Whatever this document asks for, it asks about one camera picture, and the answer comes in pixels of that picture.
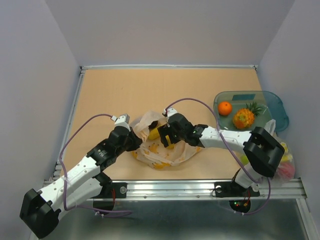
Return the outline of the orange printed plastic bag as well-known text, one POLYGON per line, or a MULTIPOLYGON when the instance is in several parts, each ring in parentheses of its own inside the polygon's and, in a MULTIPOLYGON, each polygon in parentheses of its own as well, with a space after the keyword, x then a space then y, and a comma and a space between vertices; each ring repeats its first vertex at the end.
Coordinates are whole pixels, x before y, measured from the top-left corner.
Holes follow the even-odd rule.
POLYGON ((174 148, 168 149, 161 143, 161 138, 148 140, 151 130, 149 125, 153 121, 158 121, 156 128, 159 128, 166 123, 166 118, 150 110, 130 124, 133 132, 142 139, 140 147, 131 152, 136 160, 151 168, 163 170, 167 167, 176 167, 201 151, 200 147, 190 146, 184 141, 174 143, 174 148))

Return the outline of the orange mandarin fruit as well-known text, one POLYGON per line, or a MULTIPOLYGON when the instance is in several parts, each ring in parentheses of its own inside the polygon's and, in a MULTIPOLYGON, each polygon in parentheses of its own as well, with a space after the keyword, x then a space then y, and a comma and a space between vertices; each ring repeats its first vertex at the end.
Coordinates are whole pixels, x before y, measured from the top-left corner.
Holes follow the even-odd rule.
POLYGON ((217 109, 219 115, 228 116, 232 112, 233 106, 228 101, 222 101, 218 104, 217 109))

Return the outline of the small toy pineapple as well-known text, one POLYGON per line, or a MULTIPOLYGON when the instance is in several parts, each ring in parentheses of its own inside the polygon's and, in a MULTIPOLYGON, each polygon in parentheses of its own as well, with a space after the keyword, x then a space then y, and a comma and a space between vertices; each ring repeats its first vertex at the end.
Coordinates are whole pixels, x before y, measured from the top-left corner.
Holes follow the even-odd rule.
POLYGON ((261 114, 262 106, 253 101, 250 104, 246 103, 244 108, 239 109, 232 118, 233 125, 238 130, 244 130, 251 127, 256 117, 261 114))

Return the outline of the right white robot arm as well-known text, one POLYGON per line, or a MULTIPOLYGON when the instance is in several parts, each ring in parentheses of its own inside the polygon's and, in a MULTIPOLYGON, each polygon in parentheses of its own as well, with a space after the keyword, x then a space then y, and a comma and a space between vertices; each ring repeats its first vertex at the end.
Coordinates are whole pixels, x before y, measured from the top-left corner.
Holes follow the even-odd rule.
POLYGON ((227 194, 242 195, 261 178, 273 178, 285 154, 284 147, 262 127, 252 131, 218 130, 205 124, 193 125, 182 114, 175 113, 158 132, 165 147, 184 141, 192 147, 245 154, 249 163, 241 165, 231 182, 220 188, 227 194))

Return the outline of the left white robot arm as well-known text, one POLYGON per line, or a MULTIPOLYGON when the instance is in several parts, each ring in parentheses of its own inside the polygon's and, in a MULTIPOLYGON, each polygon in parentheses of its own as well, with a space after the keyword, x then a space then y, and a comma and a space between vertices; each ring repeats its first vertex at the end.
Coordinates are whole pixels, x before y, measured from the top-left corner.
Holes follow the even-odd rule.
POLYGON ((47 237, 63 215, 91 197, 111 193, 111 179, 103 172, 124 152, 142 144, 131 127, 116 126, 108 138, 99 142, 71 170, 40 190, 24 194, 19 217, 36 235, 47 237))

